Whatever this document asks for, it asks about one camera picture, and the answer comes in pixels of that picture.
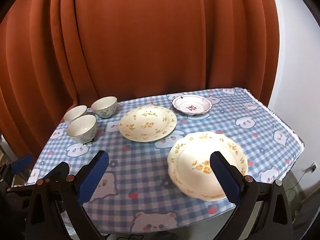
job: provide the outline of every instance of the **screw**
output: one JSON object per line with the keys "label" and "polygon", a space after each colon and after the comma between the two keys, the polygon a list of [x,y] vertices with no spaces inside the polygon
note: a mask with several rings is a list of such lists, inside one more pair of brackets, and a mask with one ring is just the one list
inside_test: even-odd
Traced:
{"label": "screw", "polygon": [[73,175],[68,175],[68,176],[66,177],[66,181],[73,181],[74,178],[75,178],[75,176],[73,176]]}
{"label": "screw", "polygon": [[281,185],[282,185],[282,182],[281,182],[281,180],[279,180],[279,179],[276,179],[276,184],[277,184],[278,186],[281,186]]}
{"label": "screw", "polygon": [[244,179],[247,181],[247,182],[253,182],[253,177],[247,175],[244,177]]}
{"label": "screw", "polygon": [[37,180],[37,185],[42,185],[43,184],[43,179],[38,179]]}

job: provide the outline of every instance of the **plate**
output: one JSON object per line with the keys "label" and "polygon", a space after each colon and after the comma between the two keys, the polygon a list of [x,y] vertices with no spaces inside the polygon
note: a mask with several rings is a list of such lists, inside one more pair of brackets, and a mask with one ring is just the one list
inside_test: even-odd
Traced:
{"label": "plate", "polygon": [[172,100],[172,105],[178,111],[188,115],[204,114],[212,108],[212,103],[209,99],[198,95],[178,96]]}
{"label": "plate", "polygon": [[247,175],[247,157],[232,139],[211,131],[190,133],[176,141],[167,158],[169,176],[184,194],[205,201],[226,197],[210,168],[214,151]]}
{"label": "plate", "polygon": [[177,125],[173,111],[162,106],[142,106],[122,117],[120,133],[135,142],[151,142],[167,136]]}

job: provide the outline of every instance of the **white teacup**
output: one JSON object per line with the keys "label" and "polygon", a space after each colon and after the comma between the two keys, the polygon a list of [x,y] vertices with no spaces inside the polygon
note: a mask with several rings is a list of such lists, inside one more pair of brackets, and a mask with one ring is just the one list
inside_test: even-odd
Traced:
{"label": "white teacup", "polygon": [[114,114],[117,108],[116,97],[105,97],[95,101],[91,109],[101,118],[109,118]]}
{"label": "white teacup", "polygon": [[67,128],[67,135],[78,143],[90,142],[97,133],[97,118],[92,114],[81,116]]}
{"label": "white teacup", "polygon": [[63,120],[68,123],[72,123],[75,119],[86,115],[88,113],[87,106],[76,106],[70,109],[66,114],[63,116]]}

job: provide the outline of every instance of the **blue checkered tablecloth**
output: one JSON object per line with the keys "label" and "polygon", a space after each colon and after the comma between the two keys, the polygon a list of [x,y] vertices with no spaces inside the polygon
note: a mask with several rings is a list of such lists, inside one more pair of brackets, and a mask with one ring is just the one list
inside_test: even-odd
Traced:
{"label": "blue checkered tablecloth", "polygon": [[[150,104],[172,109],[172,99],[183,94],[208,98],[213,103],[211,111],[198,116],[175,111],[178,119],[175,130],[156,142],[133,142],[120,134],[118,123],[128,111]],[[176,140],[188,133],[214,131],[232,138],[248,157],[248,173],[262,182],[282,179],[304,148],[287,125],[241,88],[118,103],[115,115],[109,119],[98,118],[96,141],[91,145],[75,143],[66,135],[67,126],[65,122],[59,124],[52,134],[28,183],[35,183],[62,161],[69,164],[70,174],[76,174],[99,150],[105,150],[109,153],[109,167],[90,202],[84,204],[101,232],[137,233],[183,227],[234,207],[227,199],[206,202],[188,197],[171,182],[167,155]],[[70,223],[66,214],[63,217]]]}

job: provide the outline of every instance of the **blue gripper pad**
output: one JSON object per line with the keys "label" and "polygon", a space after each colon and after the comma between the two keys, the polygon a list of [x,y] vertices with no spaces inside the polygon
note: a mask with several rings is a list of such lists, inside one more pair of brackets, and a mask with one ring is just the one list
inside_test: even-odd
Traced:
{"label": "blue gripper pad", "polygon": [[79,185],[78,202],[80,205],[83,205],[83,203],[90,201],[96,187],[102,179],[103,174],[109,166],[108,153],[102,150],[100,150],[97,154],[99,153],[101,153],[100,158],[87,171],[86,177]]}
{"label": "blue gripper pad", "polygon": [[32,164],[32,156],[26,155],[11,164],[11,172],[13,174],[19,174],[31,164]]}
{"label": "blue gripper pad", "polygon": [[230,165],[220,152],[214,152],[210,157],[210,167],[213,170],[229,202],[238,205],[241,200],[241,186],[231,173],[236,167]]}

